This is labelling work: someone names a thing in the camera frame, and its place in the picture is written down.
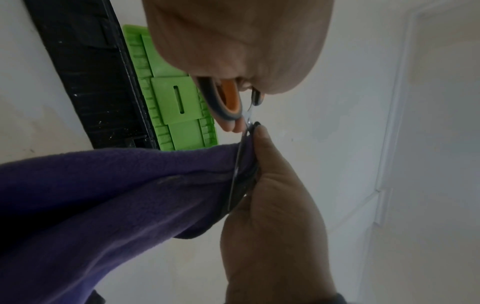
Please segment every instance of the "scissors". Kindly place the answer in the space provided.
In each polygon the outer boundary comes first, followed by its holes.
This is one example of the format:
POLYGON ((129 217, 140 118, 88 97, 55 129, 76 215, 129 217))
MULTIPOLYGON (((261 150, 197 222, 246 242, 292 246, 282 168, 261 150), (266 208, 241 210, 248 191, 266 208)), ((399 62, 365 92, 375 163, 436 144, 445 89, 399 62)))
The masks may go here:
POLYGON ((217 116, 227 121, 235 121, 241 117, 245 120, 246 129, 241 135, 240 144, 236 153, 235 167, 233 169, 233 179, 231 181, 230 193, 228 196, 227 212, 235 206, 232 206, 232 196, 235 189, 236 179, 239 174, 240 161, 245 152, 245 142, 247 135, 253 134, 255 124, 251 121, 253 107, 259 106, 264 100, 264 94, 253 88, 251 92, 251 104, 248 110, 243 113, 242 101, 240 99, 239 89, 236 80, 221 80, 218 85, 213 78, 196 77, 196 83, 202 93, 205 102, 217 116))

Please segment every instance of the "purple fleece fabric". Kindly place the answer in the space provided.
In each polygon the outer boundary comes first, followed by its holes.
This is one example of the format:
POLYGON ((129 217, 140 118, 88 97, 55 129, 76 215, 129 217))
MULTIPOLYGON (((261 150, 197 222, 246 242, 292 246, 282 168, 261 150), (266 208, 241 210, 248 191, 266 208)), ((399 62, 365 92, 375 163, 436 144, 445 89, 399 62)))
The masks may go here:
POLYGON ((83 304, 120 264, 202 234, 219 219, 237 148, 105 149, 1 165, 0 302, 83 304))

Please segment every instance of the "orange scissor handle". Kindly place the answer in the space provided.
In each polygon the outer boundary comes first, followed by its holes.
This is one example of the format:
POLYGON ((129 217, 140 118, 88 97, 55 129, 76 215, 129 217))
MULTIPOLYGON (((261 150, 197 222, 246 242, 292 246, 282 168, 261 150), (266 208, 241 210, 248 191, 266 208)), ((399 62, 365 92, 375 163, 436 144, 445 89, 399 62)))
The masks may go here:
POLYGON ((221 80, 220 86, 210 77, 197 77, 196 82, 205 102, 220 118, 235 121, 242 117, 242 102, 234 79, 221 80))

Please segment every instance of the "black case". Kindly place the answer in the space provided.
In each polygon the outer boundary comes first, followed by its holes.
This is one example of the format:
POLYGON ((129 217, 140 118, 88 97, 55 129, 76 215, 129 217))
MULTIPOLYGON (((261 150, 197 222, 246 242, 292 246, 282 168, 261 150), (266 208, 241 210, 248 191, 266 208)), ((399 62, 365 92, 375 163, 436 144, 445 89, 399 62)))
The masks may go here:
POLYGON ((108 0, 24 0, 94 148, 159 145, 108 0))

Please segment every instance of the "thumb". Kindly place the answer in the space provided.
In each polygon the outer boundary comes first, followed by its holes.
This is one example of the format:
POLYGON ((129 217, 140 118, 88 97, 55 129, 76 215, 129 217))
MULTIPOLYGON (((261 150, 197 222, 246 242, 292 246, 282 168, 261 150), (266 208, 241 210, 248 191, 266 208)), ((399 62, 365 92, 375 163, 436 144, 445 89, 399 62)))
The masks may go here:
POLYGON ((263 173, 286 173, 292 170, 290 164, 275 147, 265 126, 255 128, 253 134, 255 155, 263 173))

